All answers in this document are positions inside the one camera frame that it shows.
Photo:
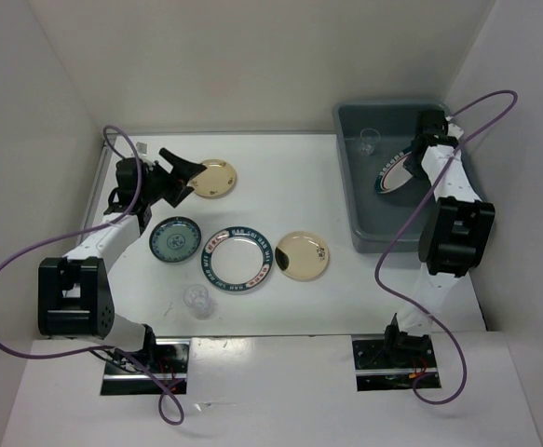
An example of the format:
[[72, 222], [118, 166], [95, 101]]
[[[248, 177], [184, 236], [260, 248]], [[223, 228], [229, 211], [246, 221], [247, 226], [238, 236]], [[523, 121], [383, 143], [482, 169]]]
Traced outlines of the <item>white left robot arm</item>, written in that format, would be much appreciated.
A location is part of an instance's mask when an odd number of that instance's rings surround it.
[[149, 325], [116, 313], [108, 274], [143, 234], [152, 206], [165, 200], [177, 207], [193, 192], [191, 182], [206, 170], [165, 148], [159, 153], [170, 170], [144, 157], [118, 161], [116, 186], [98, 230], [61, 258], [47, 258], [38, 268], [39, 332], [119, 348], [126, 352], [127, 363], [141, 373], [157, 365], [156, 336]]

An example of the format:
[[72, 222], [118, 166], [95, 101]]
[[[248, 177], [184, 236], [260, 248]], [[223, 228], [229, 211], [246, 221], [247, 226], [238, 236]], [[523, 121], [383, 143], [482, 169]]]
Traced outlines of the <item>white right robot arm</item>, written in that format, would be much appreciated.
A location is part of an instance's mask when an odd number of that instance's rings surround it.
[[401, 171], [430, 182], [435, 203], [418, 241], [421, 269], [413, 299], [423, 308], [407, 304], [387, 326], [381, 345], [384, 360], [397, 368], [420, 366], [428, 356], [432, 317], [458, 280], [480, 263], [494, 222], [495, 207], [474, 191], [455, 150], [462, 134], [444, 111], [422, 111], [409, 155], [400, 163]]

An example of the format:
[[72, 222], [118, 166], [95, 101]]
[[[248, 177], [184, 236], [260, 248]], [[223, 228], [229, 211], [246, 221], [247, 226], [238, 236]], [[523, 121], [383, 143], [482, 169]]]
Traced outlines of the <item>green red ring plate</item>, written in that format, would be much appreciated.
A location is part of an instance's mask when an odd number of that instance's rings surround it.
[[405, 168], [405, 162], [411, 152], [412, 149], [410, 147], [399, 151], [379, 170], [373, 186], [377, 194], [384, 195], [392, 193], [403, 187], [413, 178], [413, 175]]

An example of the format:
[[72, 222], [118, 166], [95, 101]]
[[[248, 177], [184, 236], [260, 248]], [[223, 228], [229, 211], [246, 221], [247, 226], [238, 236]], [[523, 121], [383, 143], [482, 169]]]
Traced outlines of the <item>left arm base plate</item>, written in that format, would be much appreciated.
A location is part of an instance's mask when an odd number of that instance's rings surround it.
[[[132, 356], [174, 394], [183, 395], [187, 388], [190, 346], [189, 339], [158, 338], [152, 359], [139, 352], [133, 352]], [[106, 351], [98, 357], [104, 362], [101, 396], [145, 396], [161, 392], [142, 370], [116, 352]]]

